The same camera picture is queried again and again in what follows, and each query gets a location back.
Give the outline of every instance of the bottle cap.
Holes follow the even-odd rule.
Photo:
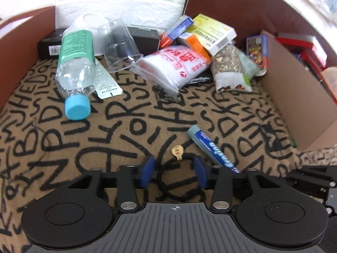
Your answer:
[[[74,121],[83,120],[90,114],[90,100],[82,94],[71,95],[65,100],[64,108],[68,119]]]

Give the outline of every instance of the black box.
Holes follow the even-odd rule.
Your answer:
[[[134,42],[138,47],[139,53],[144,56],[156,52],[159,48],[159,35],[158,31],[146,28],[132,28],[128,27]]]
[[[58,28],[38,43],[37,51],[41,60],[57,59],[59,57],[62,35],[66,29]]]

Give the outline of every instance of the plastic bottle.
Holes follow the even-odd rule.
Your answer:
[[[83,120],[90,114],[89,95],[95,90],[95,56],[93,36],[88,30],[65,34],[55,75],[55,83],[65,97],[65,115]]]

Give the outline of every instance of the screw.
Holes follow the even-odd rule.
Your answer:
[[[230,207],[230,204],[225,201],[217,201],[213,203],[213,207],[216,209],[227,209],[228,207]]]
[[[121,203],[121,208],[124,210],[132,210],[137,207],[137,204],[135,202],[123,202]]]

